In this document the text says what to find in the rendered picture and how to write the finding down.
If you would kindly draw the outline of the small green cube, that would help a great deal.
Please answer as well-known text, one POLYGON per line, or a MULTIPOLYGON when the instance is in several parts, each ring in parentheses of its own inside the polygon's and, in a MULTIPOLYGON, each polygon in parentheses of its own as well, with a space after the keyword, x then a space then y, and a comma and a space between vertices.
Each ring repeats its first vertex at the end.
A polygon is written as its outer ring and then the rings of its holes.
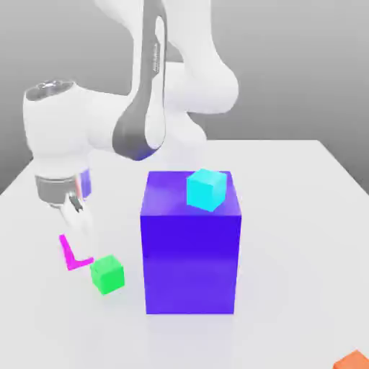
POLYGON ((90 265, 93 284, 102 295, 107 295, 125 285, 123 265, 113 255, 97 259, 90 265))

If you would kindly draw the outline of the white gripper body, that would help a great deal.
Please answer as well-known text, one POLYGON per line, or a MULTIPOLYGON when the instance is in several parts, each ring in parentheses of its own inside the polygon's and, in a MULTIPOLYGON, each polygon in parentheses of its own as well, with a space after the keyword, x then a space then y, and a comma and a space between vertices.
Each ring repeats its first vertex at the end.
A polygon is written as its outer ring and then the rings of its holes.
POLYGON ((66 238, 77 260, 94 256, 94 226, 87 203, 78 197, 66 197, 61 207, 66 222, 66 238))

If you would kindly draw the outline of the small magenta cube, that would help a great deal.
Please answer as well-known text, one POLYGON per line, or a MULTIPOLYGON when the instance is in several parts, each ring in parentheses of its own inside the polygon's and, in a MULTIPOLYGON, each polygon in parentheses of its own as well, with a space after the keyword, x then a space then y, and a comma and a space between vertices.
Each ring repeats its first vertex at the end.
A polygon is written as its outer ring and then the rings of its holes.
POLYGON ((59 241, 61 243, 61 247, 63 250, 64 259, 66 262, 67 270, 72 271, 79 269, 80 267, 85 267, 94 262, 94 258, 90 257, 88 259, 77 260, 74 256, 74 253, 69 245, 69 242, 64 234, 61 234, 59 237, 59 241))

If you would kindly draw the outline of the small cyan cube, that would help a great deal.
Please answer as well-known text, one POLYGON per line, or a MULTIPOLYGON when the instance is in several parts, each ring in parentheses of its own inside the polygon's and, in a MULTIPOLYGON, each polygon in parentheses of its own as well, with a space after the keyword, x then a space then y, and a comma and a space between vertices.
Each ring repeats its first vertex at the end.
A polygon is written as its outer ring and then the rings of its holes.
POLYGON ((200 169, 186 179, 186 203, 213 212, 226 199, 227 174, 200 169))

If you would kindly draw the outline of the small orange cube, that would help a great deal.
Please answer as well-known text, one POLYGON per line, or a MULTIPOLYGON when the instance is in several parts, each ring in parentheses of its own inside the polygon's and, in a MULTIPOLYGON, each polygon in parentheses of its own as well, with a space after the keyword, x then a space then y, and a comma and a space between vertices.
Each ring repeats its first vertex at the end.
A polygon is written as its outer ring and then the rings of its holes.
POLYGON ((335 362, 332 369, 369 369, 369 359, 359 350, 335 362))

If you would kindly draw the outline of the large blue box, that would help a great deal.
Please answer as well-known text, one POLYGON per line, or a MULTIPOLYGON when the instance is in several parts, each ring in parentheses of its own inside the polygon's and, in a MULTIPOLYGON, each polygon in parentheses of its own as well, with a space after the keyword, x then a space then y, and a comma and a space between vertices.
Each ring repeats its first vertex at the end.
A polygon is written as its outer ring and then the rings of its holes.
POLYGON ((241 208, 232 174, 212 212, 187 204, 190 175, 148 173, 140 214, 148 314, 234 312, 241 208))

